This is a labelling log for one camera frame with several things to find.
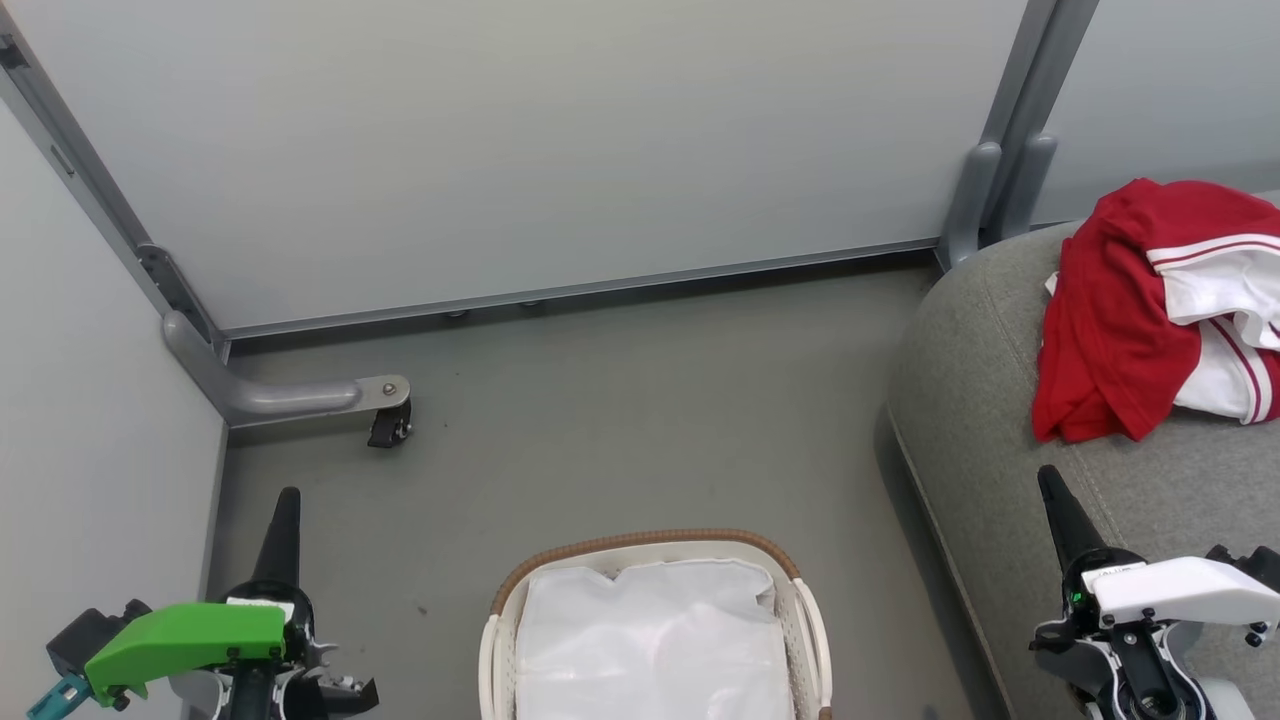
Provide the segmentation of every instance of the laundry basket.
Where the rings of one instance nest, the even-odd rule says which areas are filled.
[[[745,530],[663,530],[613,536],[540,552],[507,575],[480,638],[480,717],[516,720],[516,629],[529,580],[543,568],[590,568],[611,578],[632,565],[742,560],[764,568],[777,591],[797,720],[831,720],[831,651],[813,593],[778,546]]]

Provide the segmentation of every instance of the white wall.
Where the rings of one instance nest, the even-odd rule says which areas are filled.
[[[1280,4],[1107,0],[1046,129],[1033,222],[1088,215],[1135,177],[1280,188]]]
[[[17,716],[56,680],[45,643],[84,609],[197,598],[223,423],[3,102],[0,252],[0,707]],[[168,683],[152,689],[129,717],[177,717]]]
[[[1024,0],[5,0],[224,328],[937,236]]]

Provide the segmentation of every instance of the caster wheel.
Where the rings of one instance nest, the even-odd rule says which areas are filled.
[[[369,428],[369,447],[396,447],[408,438],[413,432],[413,405],[412,400],[404,400],[403,405],[396,407],[383,407],[374,416],[374,425]]]

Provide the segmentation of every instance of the gray metal bar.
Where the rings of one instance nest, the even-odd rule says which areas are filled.
[[[1050,111],[1053,110],[1053,102],[1057,101],[1066,73],[1071,69],[1071,60],[1075,59],[1075,51],[1079,50],[1080,41],[1084,40],[1084,32],[1088,29],[1097,6],[1098,0],[1059,0],[1053,5],[1032,67],[1027,72],[1023,91],[1018,96],[1018,102],[1000,143],[1005,155],[1000,160],[1000,167],[996,168],[996,191],[987,199],[983,227],[992,224],[991,218],[997,205],[1005,204],[1007,206],[1002,199],[1011,192],[1010,178],[1014,174],[1014,168],[1018,165],[1028,140],[1043,132],[1044,122],[1048,119]]]
[[[106,217],[105,210],[99,205],[97,200],[92,196],[88,187],[83,182],[83,176],[81,173],[67,174],[61,167],[58,164],[55,156],[55,147],[58,147],[54,137],[49,135],[49,131],[40,122],[31,104],[27,102],[22,92],[19,92],[18,86],[14,85],[13,77],[8,73],[0,73],[0,101],[3,101],[9,110],[18,118],[18,123],[22,126],[31,141],[36,143],[36,147],[44,152],[45,159],[49,160],[50,167],[52,167],[58,176],[63,179],[67,190],[70,191],[72,197],[79,202],[81,209],[88,217],[93,227],[97,228],[99,233],[106,241],[108,247],[115,252],[115,256],[120,259],[124,269],[133,277],[133,281],[138,283],[142,288],[142,295],[147,297],[151,305],[156,309],[156,313],[164,314],[169,311],[169,301],[165,300],[160,288],[151,282],[142,266],[138,264],[138,259],[133,255],[133,246],[119,233],[115,225],[111,223],[110,218]]]
[[[838,263],[842,260],[855,260],[859,258],[874,258],[891,252],[909,252],[913,250],[928,250],[938,245],[938,238],[910,240],[904,242],[891,242],[886,245],[873,245],[869,247],[854,247],[850,250],[835,250],[831,252],[814,252],[812,255],[795,255],[791,258],[777,258],[773,260],[759,260],[754,263],[740,263],[736,265],[718,265],[714,268],[700,268],[696,270],[680,270],[676,273],[659,273],[639,278],[623,278],[617,281],[604,281],[582,283],[564,287],[552,287],[547,290],[534,290],[527,292],[508,292],[503,295],[489,295],[471,297],[466,300],[449,300],[443,302],[426,302],[422,305],[406,305],[402,307],[385,307],[381,310],[366,310],[361,313],[347,313],[342,315],[324,315],[320,318],[306,318],[302,320],[287,320],[283,323],[266,323],[261,325],[244,325],[239,328],[223,328],[223,334],[229,341],[246,340],[252,337],[268,337],[289,334],[296,332],[320,331],[329,328],[344,328],[351,325],[364,325],[381,323],[387,320],[403,320],[406,318],[420,318],[425,315],[443,315],[447,313],[461,313],[463,310],[479,310],[481,307],[497,307],[499,305],[516,305],[521,302],[541,302],[544,300],[557,300],[561,297],[576,297],[594,292],[612,292],[616,290],[635,290],[667,283],[686,281],[700,281],[708,278],[721,278],[740,275],[746,273],[759,273],[763,270],[781,270],[785,268],[800,268],[804,265],[819,265],[823,263]]]
[[[1009,129],[1014,106],[1023,94],[1027,73],[1032,69],[1036,51],[1041,46],[1044,28],[1048,27],[1050,15],[1053,14],[1053,6],[1057,1],[1027,0],[1023,20],[1018,26],[1018,35],[1014,36],[1014,45],[1009,50],[1009,60],[1005,61],[1005,72],[1000,76],[1000,85],[996,86],[996,99],[991,102],[987,124],[982,128],[982,142],[1005,141],[1005,131]]]
[[[22,37],[3,3],[0,3],[0,36],[9,36],[9,41],[22,51],[27,67],[9,70],[9,77],[52,137],[58,147],[56,154],[60,155],[58,160],[76,170],[106,218],[131,247],[151,242],[142,222],[111,179],[102,159],[93,150],[84,131],[49,79],[49,74],[36,60],[31,45]]]
[[[983,233],[983,243],[989,245],[1009,237],[1019,236],[1032,229],[1032,213],[1036,200],[1044,186],[1048,167],[1057,151],[1057,138],[1039,133],[1027,141],[1023,152],[1009,176],[1009,188],[996,211],[991,214],[991,224]]]
[[[177,310],[163,322],[164,341],[230,428],[398,407],[408,400],[402,375],[266,384],[232,373],[191,320]]]
[[[187,283],[187,278],[178,268],[169,251],[159,245],[140,245],[134,249],[138,264],[147,273],[147,277],[160,288],[160,293],[169,301],[169,306],[191,320],[196,332],[205,342],[220,352],[220,346],[225,342],[221,331],[214,324],[214,319],[205,310],[205,305],[196,297],[196,292]]]
[[[982,209],[991,193],[1001,155],[1000,143],[983,142],[965,156],[947,218],[942,223],[942,240],[938,241],[937,255],[943,272],[978,251]]]

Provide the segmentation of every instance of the gray fabric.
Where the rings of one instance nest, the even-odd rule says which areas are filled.
[[[1032,437],[1036,355],[1064,237],[1076,224],[1005,241],[945,275],[909,328],[890,413],[997,679],[1020,719],[1079,717],[1027,643],[1060,615],[1060,574],[1036,470],[1055,464],[1103,538],[1148,560],[1280,544],[1280,424],[1175,410],[1142,443],[1068,446]],[[1280,717],[1280,650],[1207,628],[1193,670],[1240,685]]]

